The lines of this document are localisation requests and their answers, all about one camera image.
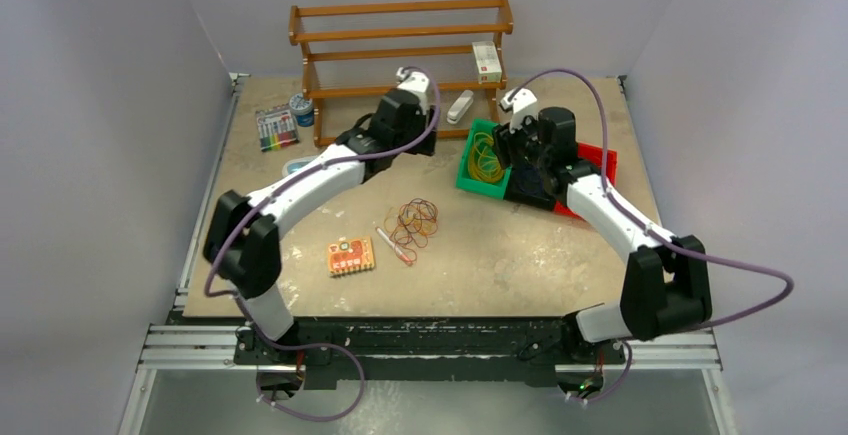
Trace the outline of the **black plastic bin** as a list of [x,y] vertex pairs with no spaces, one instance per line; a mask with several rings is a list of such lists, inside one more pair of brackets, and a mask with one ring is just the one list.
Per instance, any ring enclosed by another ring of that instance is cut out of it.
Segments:
[[537,169],[526,163],[510,168],[504,199],[547,212],[553,212],[556,199],[545,190]]

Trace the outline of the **green plastic bin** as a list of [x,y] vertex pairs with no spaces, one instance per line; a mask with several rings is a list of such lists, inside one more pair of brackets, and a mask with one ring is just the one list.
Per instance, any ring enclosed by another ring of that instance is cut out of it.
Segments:
[[472,123],[462,154],[456,187],[471,193],[501,200],[510,169],[500,167],[493,150],[495,122],[478,119]]

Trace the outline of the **red plastic bin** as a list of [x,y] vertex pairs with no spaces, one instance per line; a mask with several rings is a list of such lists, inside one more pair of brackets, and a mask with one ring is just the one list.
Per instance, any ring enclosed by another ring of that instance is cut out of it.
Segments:
[[[609,150],[607,155],[604,155],[601,146],[578,142],[577,152],[580,158],[588,160],[598,168],[601,168],[603,162],[606,162],[607,165],[604,169],[604,175],[607,177],[611,185],[616,185],[618,154],[615,150]],[[555,202],[553,212],[559,215],[580,219],[579,215],[559,201]]]

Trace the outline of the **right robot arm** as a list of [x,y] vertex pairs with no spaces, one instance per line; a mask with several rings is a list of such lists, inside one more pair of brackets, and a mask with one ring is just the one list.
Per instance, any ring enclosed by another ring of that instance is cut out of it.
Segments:
[[532,167],[543,190],[589,223],[625,263],[620,298],[568,315],[561,347],[576,362],[601,342],[650,340],[692,328],[712,316],[705,248],[695,236],[678,237],[653,225],[610,184],[600,164],[579,154],[576,119],[565,108],[543,109],[517,127],[492,131],[504,168]]

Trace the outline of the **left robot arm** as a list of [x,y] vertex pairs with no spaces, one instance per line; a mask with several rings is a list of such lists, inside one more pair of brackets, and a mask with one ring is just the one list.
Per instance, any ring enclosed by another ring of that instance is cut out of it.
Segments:
[[298,350],[296,322],[277,287],[281,239],[321,205],[390,168],[398,155],[432,155],[438,107],[428,95],[403,83],[294,174],[249,195],[230,190],[218,199],[202,254],[210,277],[229,283],[227,294],[262,334],[259,350],[272,363],[287,363]]

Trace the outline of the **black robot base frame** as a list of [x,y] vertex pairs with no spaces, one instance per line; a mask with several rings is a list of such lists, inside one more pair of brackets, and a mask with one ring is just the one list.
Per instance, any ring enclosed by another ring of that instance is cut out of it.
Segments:
[[292,346],[238,328],[234,362],[287,366],[308,389],[365,377],[598,390],[603,369],[625,362],[624,350],[581,341],[567,317],[298,317]]

